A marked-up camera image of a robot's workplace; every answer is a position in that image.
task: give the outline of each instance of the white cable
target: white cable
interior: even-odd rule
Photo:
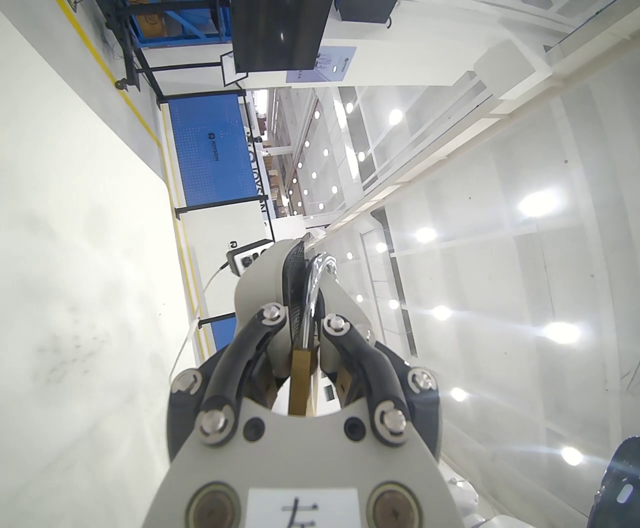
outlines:
[[[223,269],[225,269],[228,266],[228,262],[225,262],[222,266],[220,266],[216,272],[211,275],[211,278],[209,279],[209,281],[206,283],[205,287],[202,289],[202,296],[204,297],[204,293],[205,291],[207,291],[207,288],[209,287],[209,284],[211,284],[211,282],[216,278],[216,275],[218,273],[220,273]],[[193,336],[195,335],[196,331],[198,330],[198,324],[200,322],[200,317],[198,316],[198,311],[200,310],[200,304],[198,303],[198,305],[195,307],[194,310],[194,315],[195,315],[195,319],[191,322],[191,326],[189,327],[189,331],[187,332],[187,335],[184,337],[184,341],[182,342],[182,346],[180,347],[180,350],[178,351],[178,355],[175,358],[175,361],[173,362],[173,367],[171,367],[171,371],[169,372],[169,384],[171,384],[172,379],[171,377],[173,376],[173,371],[176,368],[176,365],[178,364],[178,361],[180,360],[180,356],[182,355],[182,351],[184,350],[184,347],[187,346],[187,343],[189,341],[191,341],[191,339],[193,339]]]

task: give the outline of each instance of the blue pegboard panel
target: blue pegboard panel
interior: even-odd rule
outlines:
[[[169,110],[187,205],[257,194],[237,95],[176,99]]]
[[[216,350],[220,351],[233,341],[236,332],[236,318],[230,317],[211,323],[211,331],[216,342]]]

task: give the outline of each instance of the screw head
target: screw head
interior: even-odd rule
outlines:
[[[340,316],[335,316],[329,320],[329,326],[339,332],[344,328],[344,319]]]
[[[387,431],[399,435],[406,428],[406,418],[400,409],[391,409],[382,416],[382,423]]]
[[[171,384],[172,394],[177,392],[191,392],[195,394],[200,388],[202,375],[197,369],[187,369],[178,374]]]
[[[425,371],[418,372],[415,377],[415,384],[420,387],[422,390],[429,390],[433,387],[433,380],[431,376]]]
[[[207,411],[202,417],[200,429],[207,435],[220,433],[225,428],[227,419],[225,414],[219,410]]]
[[[275,321],[276,319],[278,319],[278,317],[280,317],[280,307],[277,305],[267,306],[262,311],[262,316],[269,321]]]

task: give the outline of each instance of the window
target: window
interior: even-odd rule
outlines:
[[[332,385],[324,386],[324,396],[326,397],[327,401],[331,401],[332,399],[335,399],[335,394],[333,393]]]

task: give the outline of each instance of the black monitor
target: black monitor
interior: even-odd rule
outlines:
[[[332,0],[232,0],[237,72],[312,70]]]

